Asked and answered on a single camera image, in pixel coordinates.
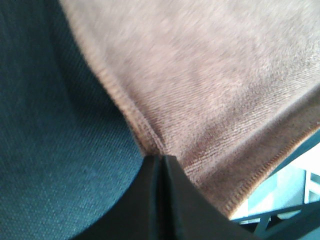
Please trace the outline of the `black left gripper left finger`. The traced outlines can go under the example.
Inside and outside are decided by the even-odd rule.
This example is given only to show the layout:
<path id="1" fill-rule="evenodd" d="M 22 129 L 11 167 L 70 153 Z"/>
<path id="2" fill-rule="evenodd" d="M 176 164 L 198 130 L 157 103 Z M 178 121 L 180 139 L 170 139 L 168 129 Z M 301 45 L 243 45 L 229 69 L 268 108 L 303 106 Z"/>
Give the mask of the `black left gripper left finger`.
<path id="1" fill-rule="evenodd" d="M 147 156 L 118 202 L 75 240 L 158 240 L 160 158 Z"/>

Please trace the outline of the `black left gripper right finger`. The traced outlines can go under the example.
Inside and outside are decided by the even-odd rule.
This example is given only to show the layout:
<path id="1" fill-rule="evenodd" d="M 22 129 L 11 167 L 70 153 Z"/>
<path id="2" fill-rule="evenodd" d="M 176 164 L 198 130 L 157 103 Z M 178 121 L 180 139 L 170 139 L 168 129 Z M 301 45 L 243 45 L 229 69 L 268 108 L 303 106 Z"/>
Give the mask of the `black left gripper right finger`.
<path id="1" fill-rule="evenodd" d="M 251 240 L 253 234 L 216 210 L 174 156 L 161 158 L 164 240 Z"/>

